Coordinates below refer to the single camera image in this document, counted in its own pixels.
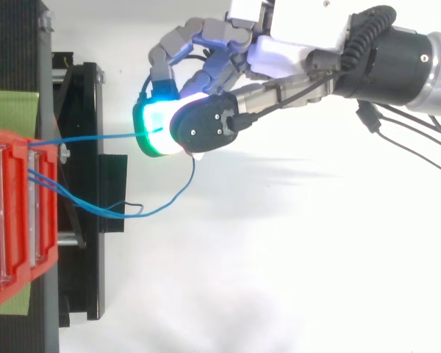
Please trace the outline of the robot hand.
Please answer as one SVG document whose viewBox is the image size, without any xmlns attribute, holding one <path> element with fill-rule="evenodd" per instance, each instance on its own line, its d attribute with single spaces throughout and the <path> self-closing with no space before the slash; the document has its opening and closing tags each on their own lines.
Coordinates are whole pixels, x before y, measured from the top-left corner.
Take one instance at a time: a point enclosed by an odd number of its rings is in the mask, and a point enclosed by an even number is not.
<svg viewBox="0 0 441 353">
<path fill-rule="evenodd" d="M 187 20 L 148 54 L 133 109 L 140 150 L 199 156 L 271 110 L 320 101 L 350 27 L 346 1 L 233 1 L 224 19 Z"/>
</svg>

